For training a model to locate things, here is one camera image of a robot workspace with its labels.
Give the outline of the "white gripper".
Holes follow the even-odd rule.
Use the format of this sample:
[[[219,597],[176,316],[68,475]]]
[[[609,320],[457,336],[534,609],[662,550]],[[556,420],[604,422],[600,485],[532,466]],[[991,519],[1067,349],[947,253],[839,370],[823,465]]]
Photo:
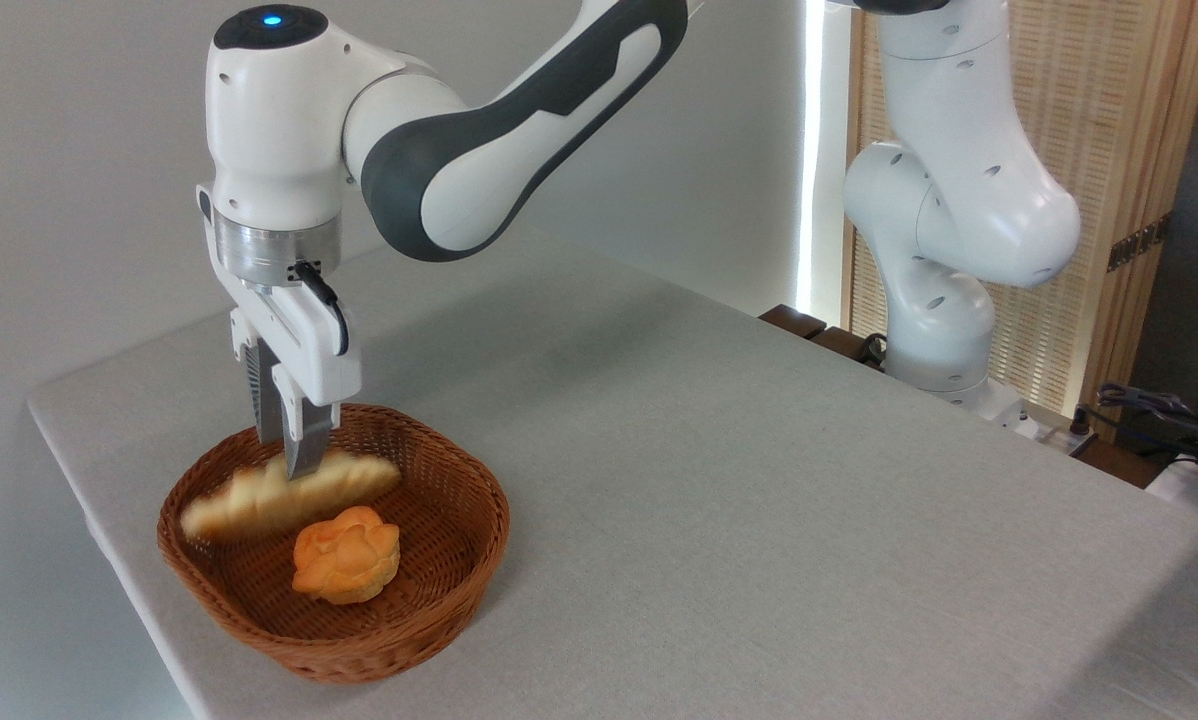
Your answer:
[[[220,286],[241,310],[230,311],[230,341],[246,370],[253,423],[261,444],[284,438],[288,478],[311,474],[323,462],[339,404],[363,387],[361,341],[353,315],[343,311],[347,351],[339,355],[340,323],[305,284],[264,294],[220,264],[210,188],[196,187],[208,258]]]

